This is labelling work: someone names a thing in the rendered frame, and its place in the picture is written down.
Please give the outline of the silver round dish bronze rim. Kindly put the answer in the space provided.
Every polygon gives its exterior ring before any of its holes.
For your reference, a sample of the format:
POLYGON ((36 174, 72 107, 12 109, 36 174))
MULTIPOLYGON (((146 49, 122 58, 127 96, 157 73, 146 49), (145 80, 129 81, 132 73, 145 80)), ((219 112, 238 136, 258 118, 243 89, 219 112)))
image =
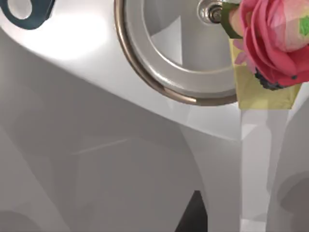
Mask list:
POLYGON ((219 106, 237 100, 229 37, 221 26, 231 0, 114 0, 123 53, 152 89, 178 102, 219 106))

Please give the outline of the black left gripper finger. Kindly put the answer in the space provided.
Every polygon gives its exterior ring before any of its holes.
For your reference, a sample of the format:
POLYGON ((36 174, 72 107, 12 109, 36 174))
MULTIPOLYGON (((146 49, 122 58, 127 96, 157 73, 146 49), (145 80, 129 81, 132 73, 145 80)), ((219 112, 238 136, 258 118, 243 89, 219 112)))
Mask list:
POLYGON ((195 190, 175 232, 208 232, 208 215, 201 192, 195 190))

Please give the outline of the pink flower in yellow pot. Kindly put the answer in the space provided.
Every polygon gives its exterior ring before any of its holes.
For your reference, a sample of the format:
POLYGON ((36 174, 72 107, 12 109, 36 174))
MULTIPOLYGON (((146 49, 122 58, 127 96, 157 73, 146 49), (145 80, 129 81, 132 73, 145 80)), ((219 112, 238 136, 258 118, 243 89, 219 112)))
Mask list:
POLYGON ((309 82, 309 0, 222 5, 239 108, 291 109, 309 82))

